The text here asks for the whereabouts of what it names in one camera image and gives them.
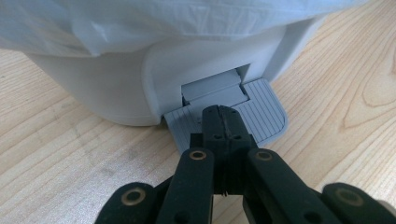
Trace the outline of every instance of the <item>wood grain surface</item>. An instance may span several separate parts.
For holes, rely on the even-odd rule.
[[[342,181],[396,206],[396,1],[332,14],[273,87],[290,126],[266,147],[316,190]],[[103,120],[0,50],[0,223],[93,223],[114,190],[155,186],[178,159],[164,122]],[[214,223],[247,223],[241,204],[216,197]]]

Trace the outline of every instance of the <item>gray plastic part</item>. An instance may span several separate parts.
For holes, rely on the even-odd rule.
[[[194,101],[199,101],[197,106],[194,101],[191,101],[190,105],[164,115],[180,153],[189,148],[190,134],[201,132],[202,110],[210,105],[227,105],[237,110],[247,126],[247,131],[253,135],[259,147],[274,141],[286,131],[288,127],[287,114],[269,83],[261,78],[242,86],[246,95],[237,100],[235,100],[235,95],[239,96],[242,92],[239,85],[237,86],[239,90],[235,86],[223,88],[220,91],[196,98]],[[228,97],[211,97],[213,94],[216,95],[223,91],[228,92]]]

